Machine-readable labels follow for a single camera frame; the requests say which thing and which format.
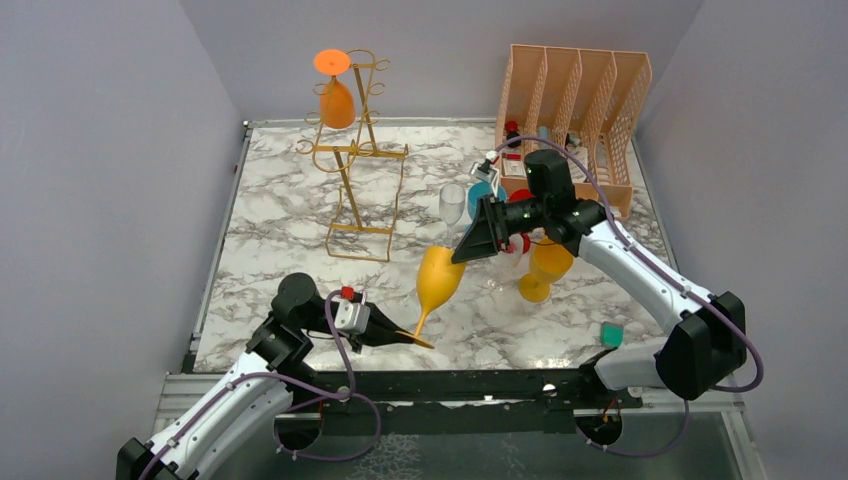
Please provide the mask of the clear front wine glass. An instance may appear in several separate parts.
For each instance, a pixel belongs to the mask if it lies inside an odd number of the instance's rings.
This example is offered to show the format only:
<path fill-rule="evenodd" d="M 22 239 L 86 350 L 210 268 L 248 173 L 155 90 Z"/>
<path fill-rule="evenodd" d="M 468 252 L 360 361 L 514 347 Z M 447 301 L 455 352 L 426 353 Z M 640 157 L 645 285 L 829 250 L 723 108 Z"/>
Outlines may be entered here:
<path fill-rule="evenodd" d="M 486 286 L 492 290 L 502 290 L 513 278 L 518 264 L 531 246 L 523 238 L 512 241 L 505 250 L 489 259 L 486 265 Z"/>

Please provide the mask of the clear wine glass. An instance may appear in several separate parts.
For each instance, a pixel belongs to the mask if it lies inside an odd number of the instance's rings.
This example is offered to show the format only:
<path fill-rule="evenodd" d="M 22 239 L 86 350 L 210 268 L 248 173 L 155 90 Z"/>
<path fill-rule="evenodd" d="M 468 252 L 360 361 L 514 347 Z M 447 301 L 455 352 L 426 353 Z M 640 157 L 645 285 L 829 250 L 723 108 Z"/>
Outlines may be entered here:
<path fill-rule="evenodd" d="M 486 265 L 486 286 L 492 290 L 502 290 L 513 278 L 518 264 L 531 246 L 523 238 L 512 241 L 505 250 L 489 259 Z"/>
<path fill-rule="evenodd" d="M 448 183 L 439 192 L 439 214 L 445 224 L 443 244 L 452 243 L 452 229 L 459 222 L 465 211 L 466 192 L 463 185 Z"/>

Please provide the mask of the blue plastic wine glass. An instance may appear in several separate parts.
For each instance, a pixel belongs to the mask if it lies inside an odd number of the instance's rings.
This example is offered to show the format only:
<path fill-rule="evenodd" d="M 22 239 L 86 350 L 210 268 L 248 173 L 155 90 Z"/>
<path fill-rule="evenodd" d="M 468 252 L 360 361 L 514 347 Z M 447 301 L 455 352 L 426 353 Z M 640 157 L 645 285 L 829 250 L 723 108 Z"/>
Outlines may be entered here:
<path fill-rule="evenodd" d="M 492 195 L 492 187 L 485 182 L 475 183 L 468 189 L 466 207 L 470 220 L 474 220 L 476 217 L 479 199 L 487 195 Z M 506 190 L 502 186 L 497 187 L 494 196 L 501 201 L 507 200 Z"/>

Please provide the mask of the yellow wine glass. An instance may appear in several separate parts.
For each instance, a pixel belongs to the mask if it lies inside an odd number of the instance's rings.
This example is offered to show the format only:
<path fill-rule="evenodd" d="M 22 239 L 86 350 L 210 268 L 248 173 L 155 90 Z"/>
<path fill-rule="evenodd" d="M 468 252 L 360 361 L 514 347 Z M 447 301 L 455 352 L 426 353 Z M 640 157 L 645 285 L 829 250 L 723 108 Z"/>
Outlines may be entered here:
<path fill-rule="evenodd" d="M 413 344 L 420 347 L 434 349 L 432 344 L 421 337 L 424 324 L 430 314 L 451 299 L 463 278 L 466 264 L 454 264 L 453 253 L 453 249 L 443 246 L 430 246 L 426 249 L 416 279 L 420 317 L 415 331 L 413 333 L 401 329 L 395 331 L 396 334 L 411 340 Z"/>
<path fill-rule="evenodd" d="M 573 266 L 574 256 L 561 244 L 548 238 L 534 246 L 528 272 L 518 282 L 520 295 L 528 302 L 541 303 L 551 294 L 551 285 Z"/>

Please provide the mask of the red plastic wine glass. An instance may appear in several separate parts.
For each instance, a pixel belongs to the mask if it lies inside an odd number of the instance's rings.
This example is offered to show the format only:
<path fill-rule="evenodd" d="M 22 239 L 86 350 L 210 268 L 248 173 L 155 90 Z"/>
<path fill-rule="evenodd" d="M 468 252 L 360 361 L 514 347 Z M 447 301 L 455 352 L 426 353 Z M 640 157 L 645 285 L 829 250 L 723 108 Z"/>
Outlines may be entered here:
<path fill-rule="evenodd" d="M 520 247 L 523 253 L 527 253 L 530 249 L 529 232 L 535 229 L 533 220 L 534 195 L 529 189 L 519 189 L 513 192 L 508 199 L 501 205 L 502 219 L 499 221 L 504 241 L 502 246 L 507 248 L 507 245 L 514 243 L 513 236 L 518 236 L 523 241 Z"/>

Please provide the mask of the orange wine glass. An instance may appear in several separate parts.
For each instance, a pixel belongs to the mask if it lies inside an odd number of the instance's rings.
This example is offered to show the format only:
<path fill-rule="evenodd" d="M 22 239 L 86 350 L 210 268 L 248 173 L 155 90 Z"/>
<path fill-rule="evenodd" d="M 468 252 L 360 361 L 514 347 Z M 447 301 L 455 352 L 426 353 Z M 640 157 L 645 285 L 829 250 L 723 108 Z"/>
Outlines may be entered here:
<path fill-rule="evenodd" d="M 314 57 L 313 65 L 319 73 L 329 77 L 319 94 L 319 112 L 324 125 L 332 129 L 350 127 L 356 118 L 354 99 L 339 79 L 352 66 L 349 55 L 342 50 L 325 49 Z"/>

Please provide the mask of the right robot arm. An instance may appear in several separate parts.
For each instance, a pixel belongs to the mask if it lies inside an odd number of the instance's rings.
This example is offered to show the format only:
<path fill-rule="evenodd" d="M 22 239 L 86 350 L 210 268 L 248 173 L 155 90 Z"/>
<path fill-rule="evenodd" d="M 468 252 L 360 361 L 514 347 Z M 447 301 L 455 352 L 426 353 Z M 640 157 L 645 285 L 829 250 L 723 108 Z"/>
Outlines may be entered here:
<path fill-rule="evenodd" d="M 525 170 L 531 198 L 482 198 L 452 263 L 492 257 L 510 236 L 542 228 L 554 245 L 622 287 L 666 335 L 656 345 L 607 350 L 581 365 L 576 384 L 585 404 L 600 407 L 630 387 L 665 388 L 695 400 L 746 362 L 745 307 L 736 295 L 714 295 L 685 279 L 640 246 L 602 203 L 578 198 L 567 160 L 556 150 L 530 153 Z"/>

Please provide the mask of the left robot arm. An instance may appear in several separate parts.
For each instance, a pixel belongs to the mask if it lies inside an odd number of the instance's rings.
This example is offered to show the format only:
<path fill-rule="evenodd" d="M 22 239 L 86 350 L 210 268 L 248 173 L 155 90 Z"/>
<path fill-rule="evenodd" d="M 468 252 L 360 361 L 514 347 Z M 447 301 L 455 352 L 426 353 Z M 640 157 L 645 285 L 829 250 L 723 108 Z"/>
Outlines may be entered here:
<path fill-rule="evenodd" d="M 352 372 L 342 391 L 314 386 L 316 373 L 304 361 L 313 348 L 310 331 L 348 339 L 355 351 L 418 341 L 365 293 L 343 287 L 321 297 L 311 276 L 289 274 L 235 363 L 172 425 L 146 442 L 128 440 L 117 455 L 116 478 L 205 479 L 277 415 L 357 397 Z"/>

